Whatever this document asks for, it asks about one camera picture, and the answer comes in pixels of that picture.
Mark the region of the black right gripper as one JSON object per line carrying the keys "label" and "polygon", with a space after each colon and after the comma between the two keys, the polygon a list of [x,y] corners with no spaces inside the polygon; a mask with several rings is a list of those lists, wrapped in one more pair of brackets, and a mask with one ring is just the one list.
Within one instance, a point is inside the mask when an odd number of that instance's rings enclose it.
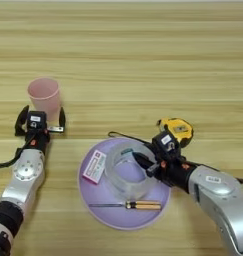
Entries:
{"label": "black right gripper", "polygon": [[189,178],[197,168],[196,164],[189,163],[178,154],[156,154],[154,160],[146,155],[133,152],[136,162],[143,168],[149,177],[156,178],[169,187],[178,187],[188,192]]}

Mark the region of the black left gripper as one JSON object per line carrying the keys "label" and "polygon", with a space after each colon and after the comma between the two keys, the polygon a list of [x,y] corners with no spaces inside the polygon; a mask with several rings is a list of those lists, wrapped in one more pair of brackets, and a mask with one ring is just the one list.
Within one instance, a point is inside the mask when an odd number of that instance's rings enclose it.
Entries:
{"label": "black left gripper", "polygon": [[25,149],[34,149],[45,153],[47,145],[50,142],[50,134],[64,133],[65,131],[66,116],[64,108],[60,108],[59,127],[50,126],[47,129],[29,129],[28,131],[25,131],[22,126],[26,123],[28,111],[29,106],[25,106],[18,115],[15,123],[15,135],[25,137],[25,144],[21,148],[18,148],[16,153],[21,154]]}

